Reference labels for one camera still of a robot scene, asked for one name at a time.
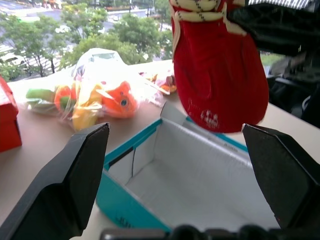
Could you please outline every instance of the clear plastic bag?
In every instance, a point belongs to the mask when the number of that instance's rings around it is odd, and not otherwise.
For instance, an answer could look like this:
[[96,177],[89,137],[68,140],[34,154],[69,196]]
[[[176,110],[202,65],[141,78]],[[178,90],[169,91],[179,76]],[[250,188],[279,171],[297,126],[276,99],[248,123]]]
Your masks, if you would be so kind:
[[29,82],[22,95],[25,98],[20,102],[28,110],[56,115],[76,131],[105,116],[132,118],[143,101],[162,105],[158,91],[129,68],[117,52],[99,48],[82,55],[71,73]]

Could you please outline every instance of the black object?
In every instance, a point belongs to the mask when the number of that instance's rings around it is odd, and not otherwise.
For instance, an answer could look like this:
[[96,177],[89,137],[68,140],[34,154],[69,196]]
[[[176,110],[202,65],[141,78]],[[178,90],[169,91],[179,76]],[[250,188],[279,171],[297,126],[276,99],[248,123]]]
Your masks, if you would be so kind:
[[259,3],[236,8],[227,17],[249,32],[256,46],[266,52],[296,56],[320,43],[317,12]]
[[247,124],[242,132],[256,180],[280,227],[319,229],[320,165],[287,134]]
[[238,232],[224,229],[207,229],[200,232],[193,226],[182,225],[172,232],[159,229],[107,229],[100,240],[319,240],[318,229],[271,229],[269,231],[255,225],[246,225]]
[[100,184],[108,136],[108,123],[74,134],[41,169],[6,218],[0,240],[81,236]]

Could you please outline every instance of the cardboard box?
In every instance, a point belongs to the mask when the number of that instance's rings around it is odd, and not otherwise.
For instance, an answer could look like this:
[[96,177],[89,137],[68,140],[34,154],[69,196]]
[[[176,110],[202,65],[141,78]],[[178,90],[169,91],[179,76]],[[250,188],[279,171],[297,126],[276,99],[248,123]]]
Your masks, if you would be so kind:
[[13,93],[0,76],[0,152],[22,145]]
[[160,119],[105,157],[96,202],[121,227],[279,227],[247,148],[168,103]]

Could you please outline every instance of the plastic toy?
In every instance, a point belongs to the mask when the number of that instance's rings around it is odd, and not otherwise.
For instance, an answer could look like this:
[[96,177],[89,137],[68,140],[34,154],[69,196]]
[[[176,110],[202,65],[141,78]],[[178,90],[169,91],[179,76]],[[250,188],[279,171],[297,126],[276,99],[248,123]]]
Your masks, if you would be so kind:
[[57,85],[54,91],[31,88],[26,98],[37,112],[47,114],[47,107],[50,107],[51,111],[58,111],[64,118],[71,119],[77,131],[94,125],[99,116],[131,118],[138,109],[138,101],[127,81],[108,89],[106,82],[84,84],[74,80],[71,85]]

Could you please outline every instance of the tree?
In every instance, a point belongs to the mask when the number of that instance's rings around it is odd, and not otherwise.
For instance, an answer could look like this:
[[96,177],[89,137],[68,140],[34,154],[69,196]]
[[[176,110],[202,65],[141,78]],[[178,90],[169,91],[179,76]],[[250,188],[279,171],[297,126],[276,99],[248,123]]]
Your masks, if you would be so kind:
[[0,42],[13,47],[16,55],[23,55],[27,69],[34,69],[30,62],[35,61],[36,71],[44,77],[45,66],[50,61],[54,73],[54,56],[66,46],[64,35],[55,31],[59,27],[58,22],[47,16],[41,16],[39,21],[33,23],[20,22],[15,16],[2,15],[1,18]]
[[139,18],[126,14],[114,24],[109,33],[117,34],[121,42],[135,44],[139,54],[148,55],[148,61],[151,61],[154,55],[160,54],[158,25],[150,17]]
[[173,49],[172,49],[172,31],[165,30],[160,33],[160,47],[163,50],[163,54],[161,55],[162,60],[172,59]]
[[162,31],[162,27],[164,23],[171,23],[171,12],[169,8],[168,0],[155,0],[154,2],[155,11],[161,16],[160,18],[160,31]]
[[107,20],[107,11],[103,8],[88,7],[86,3],[67,5],[62,10],[61,20],[70,28],[71,42],[78,44],[81,39],[99,34]]
[[113,33],[91,35],[87,39],[82,39],[72,52],[67,52],[60,64],[63,67],[74,65],[78,59],[91,48],[102,48],[117,51],[122,60],[128,64],[145,63],[146,60],[138,54],[136,46],[128,42],[120,42],[119,37]]
[[6,82],[10,82],[24,73],[19,65],[10,65],[8,63],[0,64],[0,75]]

